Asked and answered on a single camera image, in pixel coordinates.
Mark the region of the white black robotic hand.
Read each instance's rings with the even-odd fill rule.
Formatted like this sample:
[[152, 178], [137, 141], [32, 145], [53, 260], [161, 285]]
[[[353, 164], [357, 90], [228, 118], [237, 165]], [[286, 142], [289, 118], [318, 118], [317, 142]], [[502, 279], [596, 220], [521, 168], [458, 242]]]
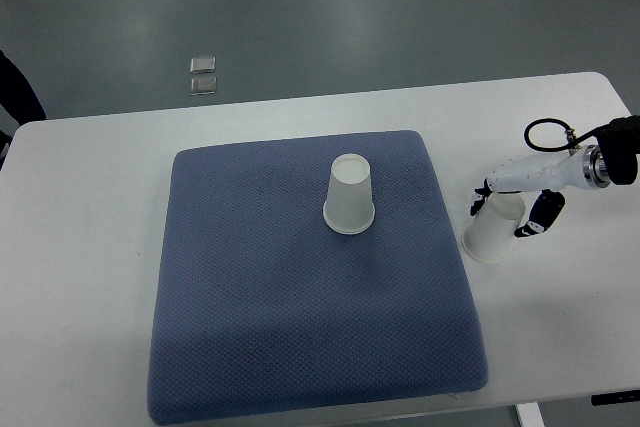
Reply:
[[539, 192], [527, 221], [514, 231], [517, 238], [546, 232], [565, 206], [561, 190], [567, 186], [602, 189], [611, 179], [600, 148], [582, 147], [574, 153], [541, 153], [511, 160], [485, 178], [474, 190], [470, 214], [477, 215], [493, 194]]

